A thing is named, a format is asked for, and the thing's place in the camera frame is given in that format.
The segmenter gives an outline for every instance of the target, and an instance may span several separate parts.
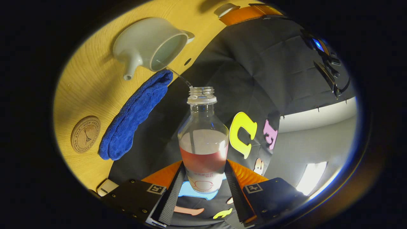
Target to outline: glass bottle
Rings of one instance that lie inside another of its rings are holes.
[[[213,93],[213,87],[190,87],[191,113],[178,131],[188,180],[203,194],[220,188],[229,145],[229,130],[214,114]]]

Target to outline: red liquid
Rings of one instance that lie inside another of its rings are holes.
[[[185,167],[197,173],[210,173],[223,170],[228,155],[228,145],[226,145],[224,149],[212,154],[192,154],[181,147],[179,149],[181,150]]]

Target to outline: bottle neck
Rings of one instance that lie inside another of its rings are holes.
[[[214,104],[191,104],[191,115],[193,117],[211,117],[214,115]]]

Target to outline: cork coaster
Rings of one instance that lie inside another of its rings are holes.
[[[79,121],[71,134],[71,145],[77,153],[88,151],[95,143],[101,128],[100,120],[95,116],[88,116]]]

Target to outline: blue foam shape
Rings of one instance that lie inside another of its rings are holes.
[[[226,175],[225,173],[223,173],[223,177],[222,180],[226,179]],[[218,191],[214,192],[214,193],[210,193],[210,194],[202,194],[199,193],[197,191],[195,191],[191,184],[189,183],[189,181],[184,181],[182,183],[181,189],[179,191],[178,197],[181,196],[191,196],[191,197],[198,197],[198,198],[204,198],[207,200],[212,200],[213,198],[215,198],[215,196],[218,194]]]

